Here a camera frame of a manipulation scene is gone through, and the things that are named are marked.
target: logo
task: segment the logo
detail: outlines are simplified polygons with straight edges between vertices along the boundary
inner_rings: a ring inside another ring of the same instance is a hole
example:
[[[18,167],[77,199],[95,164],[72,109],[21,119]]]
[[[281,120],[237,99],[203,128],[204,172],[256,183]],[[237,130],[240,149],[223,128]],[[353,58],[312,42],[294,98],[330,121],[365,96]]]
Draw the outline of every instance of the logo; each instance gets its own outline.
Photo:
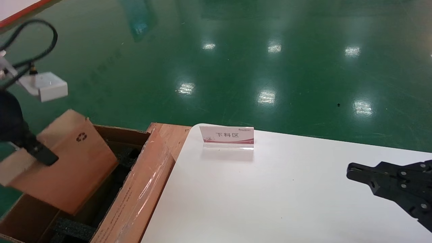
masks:
[[[76,137],[76,141],[81,142],[81,141],[85,140],[86,138],[87,138],[87,134],[85,132],[82,132],[78,135],[78,137]]]

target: white tabletop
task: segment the white tabletop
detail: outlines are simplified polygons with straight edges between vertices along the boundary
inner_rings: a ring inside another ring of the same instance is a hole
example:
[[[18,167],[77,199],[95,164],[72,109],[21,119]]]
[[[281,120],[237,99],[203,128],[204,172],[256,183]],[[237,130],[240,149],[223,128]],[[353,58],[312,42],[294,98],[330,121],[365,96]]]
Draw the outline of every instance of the white tabletop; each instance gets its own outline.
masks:
[[[264,131],[255,131],[254,151],[209,150],[196,125],[142,242],[429,243],[432,234],[416,219],[348,180],[346,169],[431,158]]]

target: open cardboard box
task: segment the open cardboard box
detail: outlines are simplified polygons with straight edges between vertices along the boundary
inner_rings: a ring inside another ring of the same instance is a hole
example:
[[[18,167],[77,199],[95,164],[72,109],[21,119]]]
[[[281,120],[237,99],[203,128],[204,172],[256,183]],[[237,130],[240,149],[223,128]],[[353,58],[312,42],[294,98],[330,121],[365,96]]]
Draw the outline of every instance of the open cardboard box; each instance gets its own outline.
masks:
[[[121,189],[112,204],[106,198],[113,193],[116,175],[108,175],[98,189],[74,214],[60,211],[54,206],[23,194],[0,221],[0,239],[16,243],[50,242],[52,230],[59,217],[91,225],[96,214],[106,207],[107,212],[96,220],[98,225],[92,243],[141,241],[168,176],[174,166],[174,159],[157,132],[94,125],[97,132],[114,153],[124,148],[136,148],[140,154],[125,176]]]

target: floor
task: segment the floor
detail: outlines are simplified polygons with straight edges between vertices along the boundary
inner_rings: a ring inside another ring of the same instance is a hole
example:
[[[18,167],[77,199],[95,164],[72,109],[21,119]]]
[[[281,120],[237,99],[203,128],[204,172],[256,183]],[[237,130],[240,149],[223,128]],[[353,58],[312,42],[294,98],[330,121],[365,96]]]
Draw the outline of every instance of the floor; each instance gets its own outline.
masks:
[[[36,15],[59,34],[36,67],[70,95],[39,103],[10,90],[35,132],[72,108],[141,130],[254,126],[432,152],[431,10],[430,0],[63,0]],[[50,38],[29,28],[6,57]],[[0,194],[1,214],[19,193]]]

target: plastic wrap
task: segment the plastic wrap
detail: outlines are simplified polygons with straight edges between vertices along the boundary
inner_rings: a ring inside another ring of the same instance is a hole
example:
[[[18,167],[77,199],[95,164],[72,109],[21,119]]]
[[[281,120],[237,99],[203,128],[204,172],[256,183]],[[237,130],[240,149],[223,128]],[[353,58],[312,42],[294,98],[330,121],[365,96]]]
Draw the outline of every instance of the plastic wrap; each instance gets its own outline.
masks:
[[[174,162],[153,132],[91,243],[140,242]]]

